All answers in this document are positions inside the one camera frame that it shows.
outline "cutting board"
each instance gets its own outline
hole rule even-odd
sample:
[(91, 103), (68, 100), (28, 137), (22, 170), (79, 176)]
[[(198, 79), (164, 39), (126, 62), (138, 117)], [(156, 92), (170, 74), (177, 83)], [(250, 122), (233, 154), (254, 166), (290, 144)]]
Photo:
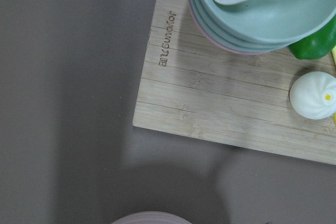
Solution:
[(336, 76), (331, 54), (234, 54), (203, 36), (187, 0), (156, 0), (133, 125), (336, 164), (334, 118), (303, 118), (289, 102), (293, 82), (311, 71)]

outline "wood grain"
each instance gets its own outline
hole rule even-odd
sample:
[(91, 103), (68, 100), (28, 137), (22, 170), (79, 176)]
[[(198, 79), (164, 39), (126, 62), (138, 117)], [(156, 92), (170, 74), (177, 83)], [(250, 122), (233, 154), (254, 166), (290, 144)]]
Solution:
[(333, 118), (305, 119), (288, 99), (293, 82), (311, 71), (335, 76), (331, 54), (297, 60), (288, 48), (254, 56), (224, 51), (198, 30), (187, 0), (156, 0), (133, 125), (336, 164)]

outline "gray surface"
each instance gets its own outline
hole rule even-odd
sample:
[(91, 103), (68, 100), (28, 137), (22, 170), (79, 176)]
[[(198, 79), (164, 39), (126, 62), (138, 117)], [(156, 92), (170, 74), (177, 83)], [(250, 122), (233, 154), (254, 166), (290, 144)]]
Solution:
[(335, 223), (336, 166), (132, 127), (155, 0), (0, 0), (0, 223)]

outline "green bell pepper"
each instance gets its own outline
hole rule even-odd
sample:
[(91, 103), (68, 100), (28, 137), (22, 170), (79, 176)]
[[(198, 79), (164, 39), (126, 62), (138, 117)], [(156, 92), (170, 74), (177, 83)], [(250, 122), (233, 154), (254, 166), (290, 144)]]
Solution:
[(319, 59), (336, 46), (336, 15), (315, 33), (289, 45), (298, 59)]

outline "bamboo cutting board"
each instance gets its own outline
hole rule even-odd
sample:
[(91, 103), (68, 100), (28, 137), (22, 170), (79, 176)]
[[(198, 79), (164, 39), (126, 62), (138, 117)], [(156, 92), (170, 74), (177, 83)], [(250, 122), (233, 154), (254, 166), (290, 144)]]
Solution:
[(292, 83), (311, 71), (336, 76), (331, 54), (237, 55), (202, 35), (187, 0), (156, 0), (133, 125), (336, 164), (334, 118), (305, 119), (289, 102)]

